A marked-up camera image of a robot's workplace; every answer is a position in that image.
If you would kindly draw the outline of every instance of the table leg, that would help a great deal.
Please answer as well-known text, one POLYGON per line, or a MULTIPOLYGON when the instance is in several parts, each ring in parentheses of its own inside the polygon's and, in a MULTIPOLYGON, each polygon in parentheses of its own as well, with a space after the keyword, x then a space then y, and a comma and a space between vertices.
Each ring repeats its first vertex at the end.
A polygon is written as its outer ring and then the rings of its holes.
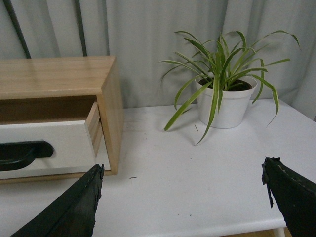
POLYGON ((273 233, 275 234, 275 237, 285 237, 284 228, 274 229, 273 233))

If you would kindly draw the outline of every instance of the potted plant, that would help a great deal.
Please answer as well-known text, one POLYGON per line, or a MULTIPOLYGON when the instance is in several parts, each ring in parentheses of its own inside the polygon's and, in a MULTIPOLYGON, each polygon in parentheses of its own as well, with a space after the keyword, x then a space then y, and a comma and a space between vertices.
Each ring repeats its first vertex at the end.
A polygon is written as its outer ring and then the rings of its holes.
POLYGON ((188 36, 184 37, 184 40, 189 42, 197 52, 190 58, 182 53, 175 52, 177 56, 183 59, 182 62, 173 60, 162 61, 173 65, 162 78, 177 68, 185 68, 186 70, 194 72, 195 75, 193 78, 189 79, 176 94, 174 100, 176 112, 165 126, 165 131, 174 124, 180 115, 188 110, 188 107, 197 98, 200 110, 199 118, 202 122, 207 124, 205 132, 198 143, 200 143, 206 136, 210 126, 229 128, 239 125, 247 108, 250 96, 257 85, 255 79, 260 82, 260 90, 253 100, 253 103, 259 98, 263 86, 266 86, 272 91, 277 115, 279 107, 277 90, 264 79, 264 76, 265 73, 268 72, 267 66, 287 62, 290 61, 290 59, 282 59, 265 64, 263 59, 255 56, 269 44, 266 44, 259 49, 256 49, 255 47, 262 39, 278 33, 292 36, 300 47, 299 41, 295 35, 279 30, 265 35, 251 46, 248 46, 246 37, 240 31, 229 32, 225 35, 221 34, 217 40, 209 39, 203 43, 189 32, 177 31, 176 33, 182 33, 188 36), (230 50, 225 37, 231 34, 237 34, 240 38, 240 42, 230 50), (211 52, 207 48, 210 43, 216 44, 216 50, 214 52, 211 52), (180 108, 177 108, 179 97, 183 90, 191 83, 196 83, 197 91, 193 93, 180 108), (232 111, 240 114, 231 115, 230 112, 232 111))

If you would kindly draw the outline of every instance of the gray curtain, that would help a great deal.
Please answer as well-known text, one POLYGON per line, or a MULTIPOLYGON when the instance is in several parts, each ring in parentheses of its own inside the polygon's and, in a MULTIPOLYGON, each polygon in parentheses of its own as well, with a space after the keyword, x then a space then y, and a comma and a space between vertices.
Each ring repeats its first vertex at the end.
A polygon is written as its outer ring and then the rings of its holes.
MULTIPOLYGON (((80 4, 88 56, 115 55, 126 108, 173 104, 177 90, 191 75, 179 71, 161 76, 175 59, 191 55, 180 35, 185 30, 201 40, 220 32, 243 31, 255 41, 275 30, 294 33, 271 38, 260 56, 265 62, 291 58, 269 67, 266 79, 281 100, 306 116, 316 115, 316 1, 314 0, 11 0, 32 58, 83 56, 76 3, 80 4)), ((0 2, 0 59, 25 58, 3 2, 0 2)), ((194 90, 185 92, 188 95, 194 90)), ((261 98, 271 98, 264 90, 261 98)))

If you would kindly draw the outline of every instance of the white drawer front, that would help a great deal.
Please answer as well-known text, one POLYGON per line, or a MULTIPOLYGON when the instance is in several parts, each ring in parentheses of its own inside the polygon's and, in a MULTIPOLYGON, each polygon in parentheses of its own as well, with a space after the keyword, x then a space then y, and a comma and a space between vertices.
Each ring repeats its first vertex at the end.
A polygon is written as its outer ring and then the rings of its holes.
POLYGON ((0 143, 44 140, 54 148, 25 168, 0 172, 0 179, 86 172, 96 164, 85 121, 0 125, 0 143))

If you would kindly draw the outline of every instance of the spider plant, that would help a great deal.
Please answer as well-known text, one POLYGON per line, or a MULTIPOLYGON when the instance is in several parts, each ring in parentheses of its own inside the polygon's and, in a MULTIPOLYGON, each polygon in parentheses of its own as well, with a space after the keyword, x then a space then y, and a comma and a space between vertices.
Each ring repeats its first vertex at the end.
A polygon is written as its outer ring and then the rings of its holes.
POLYGON ((242 81, 240 81, 239 79, 243 76, 251 76, 260 82, 260 90, 256 98, 253 100, 253 103, 255 103, 261 95, 263 86, 266 86, 272 91, 274 103, 276 106, 275 116, 277 115, 279 108, 277 90, 273 87, 273 85, 271 85, 264 79, 264 76, 265 73, 268 72, 267 66, 287 62, 290 61, 290 59, 287 58, 265 64, 263 59, 257 58, 255 56, 259 51, 264 49, 269 44, 266 44, 258 49, 255 49, 255 46, 257 46, 257 44, 262 39, 270 35, 287 34, 292 36, 300 47, 299 41, 295 35, 279 30, 265 35, 261 39, 255 41, 252 45, 248 46, 246 37, 240 31, 229 32, 225 35, 220 34, 217 40, 209 39, 206 42, 199 41, 194 35, 186 31, 177 31, 176 33, 184 34, 184 40, 186 40, 191 46, 193 46, 197 50, 197 52, 190 58, 180 52, 175 52, 175 54, 180 57, 182 61, 162 61, 173 65, 173 67, 162 76, 162 79, 168 73, 179 67, 194 72, 195 76, 188 80, 176 94, 174 100, 174 107, 176 109, 176 112, 165 126, 165 131, 167 131, 174 124, 174 122, 179 118, 180 115, 188 110, 188 107, 195 101, 195 99, 197 99, 198 96, 200 96, 207 88, 211 88, 213 89, 213 97, 209 121, 202 138, 197 143, 199 144, 208 133, 209 128, 213 122, 216 110, 219 111, 221 108, 223 91, 231 91, 234 87, 239 86, 242 83, 242 81), (240 41, 230 50, 225 37, 231 34, 236 34, 240 38, 240 41), (216 50, 214 52, 211 52, 207 49, 207 46, 210 43, 214 43, 216 46, 216 50), (195 93, 193 93, 180 108, 177 108, 178 99, 184 89, 187 88, 192 82, 201 80, 204 81, 204 85, 195 93))

